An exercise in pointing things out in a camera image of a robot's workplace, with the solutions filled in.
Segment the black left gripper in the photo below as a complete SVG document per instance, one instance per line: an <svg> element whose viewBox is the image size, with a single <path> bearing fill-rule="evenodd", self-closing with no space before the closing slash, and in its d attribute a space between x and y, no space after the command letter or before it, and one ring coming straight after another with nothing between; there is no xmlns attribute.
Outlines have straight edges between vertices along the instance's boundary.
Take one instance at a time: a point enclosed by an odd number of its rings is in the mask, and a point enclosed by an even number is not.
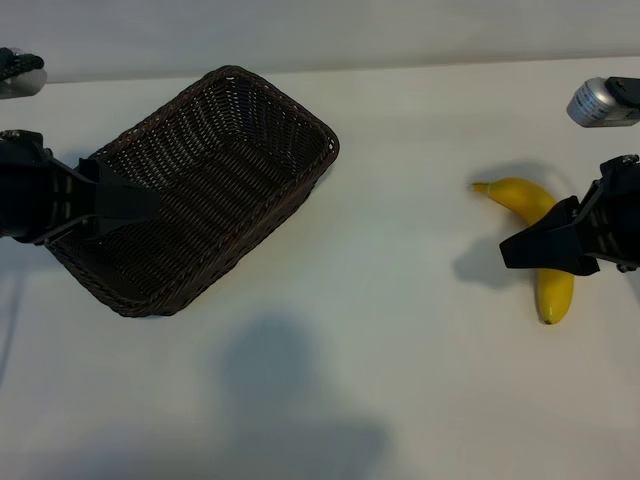
<svg viewBox="0 0 640 480"><path fill-rule="evenodd" d="M20 243L53 243L74 229L101 236L101 219L143 222L160 210L158 192L135 184L106 163L82 159L77 171L55 159L43 136L1 133L1 235Z"/></svg>

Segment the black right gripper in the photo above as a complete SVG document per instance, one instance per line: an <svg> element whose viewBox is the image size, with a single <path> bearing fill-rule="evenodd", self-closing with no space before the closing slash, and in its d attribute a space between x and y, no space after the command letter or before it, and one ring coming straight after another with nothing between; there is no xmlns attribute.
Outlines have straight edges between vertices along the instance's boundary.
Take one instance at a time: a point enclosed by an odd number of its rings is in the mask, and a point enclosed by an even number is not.
<svg viewBox="0 0 640 480"><path fill-rule="evenodd" d="M622 273L638 270L639 156L606 161L600 173L580 206L576 196L561 200L534 225L504 240L500 251L505 266L574 269L576 276L590 276L600 271L598 260L604 260Z"/></svg>

